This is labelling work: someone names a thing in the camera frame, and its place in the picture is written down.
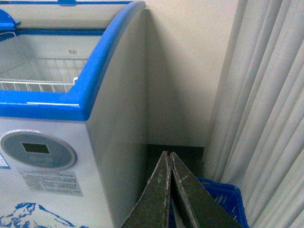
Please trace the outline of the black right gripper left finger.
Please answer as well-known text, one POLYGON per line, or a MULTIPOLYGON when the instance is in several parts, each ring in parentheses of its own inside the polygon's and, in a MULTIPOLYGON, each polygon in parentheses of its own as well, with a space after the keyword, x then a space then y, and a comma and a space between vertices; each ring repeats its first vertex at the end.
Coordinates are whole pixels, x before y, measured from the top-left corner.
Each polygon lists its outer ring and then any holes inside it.
POLYGON ((140 199, 128 215, 123 228, 167 228, 171 199, 171 162, 163 151, 147 181, 140 199))

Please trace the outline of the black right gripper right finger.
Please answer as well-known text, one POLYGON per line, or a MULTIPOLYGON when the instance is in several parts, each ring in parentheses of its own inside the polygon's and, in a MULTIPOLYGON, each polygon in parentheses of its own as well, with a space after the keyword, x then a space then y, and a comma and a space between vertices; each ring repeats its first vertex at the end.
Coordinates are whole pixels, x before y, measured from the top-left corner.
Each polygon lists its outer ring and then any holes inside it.
POLYGON ((198 181, 179 156, 170 153, 171 195, 186 228, 239 228, 198 181))

